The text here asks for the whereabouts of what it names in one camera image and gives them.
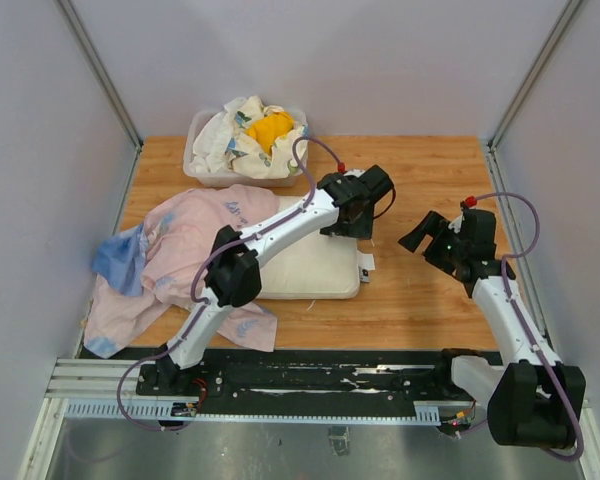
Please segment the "cream white pillow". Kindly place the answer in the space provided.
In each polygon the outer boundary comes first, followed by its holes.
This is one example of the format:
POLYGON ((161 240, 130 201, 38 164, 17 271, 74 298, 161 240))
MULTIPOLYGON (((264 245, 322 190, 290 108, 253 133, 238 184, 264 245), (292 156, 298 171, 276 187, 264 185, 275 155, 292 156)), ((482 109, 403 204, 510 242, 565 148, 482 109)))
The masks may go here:
POLYGON ((271 259, 261 270, 260 300, 350 299, 375 269, 371 253, 355 239, 313 232, 271 259))

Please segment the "pink blue printed pillowcase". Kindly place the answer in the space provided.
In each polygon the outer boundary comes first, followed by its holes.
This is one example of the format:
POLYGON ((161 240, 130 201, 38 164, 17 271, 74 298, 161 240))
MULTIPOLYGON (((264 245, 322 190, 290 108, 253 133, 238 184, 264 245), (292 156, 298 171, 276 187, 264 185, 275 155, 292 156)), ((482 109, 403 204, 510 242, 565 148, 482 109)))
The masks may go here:
POLYGON ((151 210, 137 226, 104 240, 84 346, 110 358, 140 337, 170 307, 189 310, 203 284, 194 279, 219 229, 241 230, 276 214, 269 190, 233 185, 190 189, 151 210))

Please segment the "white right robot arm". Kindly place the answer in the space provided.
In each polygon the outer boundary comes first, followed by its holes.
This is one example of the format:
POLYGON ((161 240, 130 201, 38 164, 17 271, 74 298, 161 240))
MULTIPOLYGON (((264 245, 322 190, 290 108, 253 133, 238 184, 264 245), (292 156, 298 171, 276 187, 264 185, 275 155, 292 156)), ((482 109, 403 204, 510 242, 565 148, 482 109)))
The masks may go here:
POLYGON ((542 337, 520 294, 507 256, 497 257, 496 216, 466 208, 455 220, 430 211, 399 241, 423 252, 430 265, 461 283, 496 340, 503 368, 469 350, 447 352, 447 366, 433 375, 435 392, 454 400, 466 392, 486 409, 494 441, 541 448, 565 460, 584 449, 580 415, 586 380, 542 337))

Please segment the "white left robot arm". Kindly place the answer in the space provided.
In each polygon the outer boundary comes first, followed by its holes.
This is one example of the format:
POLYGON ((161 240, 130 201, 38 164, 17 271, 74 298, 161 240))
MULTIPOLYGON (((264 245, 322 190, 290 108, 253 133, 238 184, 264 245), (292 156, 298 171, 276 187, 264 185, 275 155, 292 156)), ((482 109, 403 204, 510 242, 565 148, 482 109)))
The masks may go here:
POLYGON ((394 194, 388 173, 374 165, 366 170, 330 173, 304 197, 285 210, 243 230, 218 230, 209 257, 194 276, 187 320, 156 355, 158 385, 170 394, 187 393, 198 365, 216 331, 237 308, 251 303, 262 289, 261 268, 280 252, 319 232, 368 240, 372 236, 376 203, 394 194))

